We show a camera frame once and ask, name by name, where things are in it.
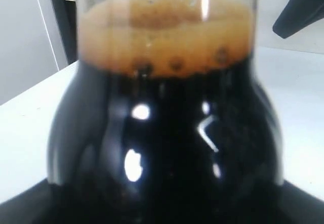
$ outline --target glass surface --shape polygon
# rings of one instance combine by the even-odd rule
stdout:
[[[49,143],[58,205],[90,223],[237,223],[275,204],[281,136],[253,73],[255,7],[78,0],[79,68]]]

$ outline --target white countertop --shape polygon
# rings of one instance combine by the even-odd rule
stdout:
[[[324,55],[263,47],[256,54],[282,126],[285,179],[324,200]],[[76,68],[0,106],[0,203],[46,178],[51,121]]]

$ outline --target dark brown liquid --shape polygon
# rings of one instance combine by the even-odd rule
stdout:
[[[84,223],[262,218],[282,178],[281,141],[250,59],[187,78],[149,73],[80,63],[50,140],[59,205]]]

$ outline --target orange foam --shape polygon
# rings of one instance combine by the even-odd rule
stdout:
[[[80,20],[80,57],[129,76],[150,64],[151,77],[185,77],[239,63],[253,46],[251,9],[236,0],[207,1],[203,17],[201,0],[106,0]]]

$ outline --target foam layer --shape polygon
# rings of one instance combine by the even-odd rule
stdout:
[[[245,59],[251,10],[235,0],[201,1],[106,0],[80,20],[80,57],[129,76],[149,67],[151,77],[206,73]]]

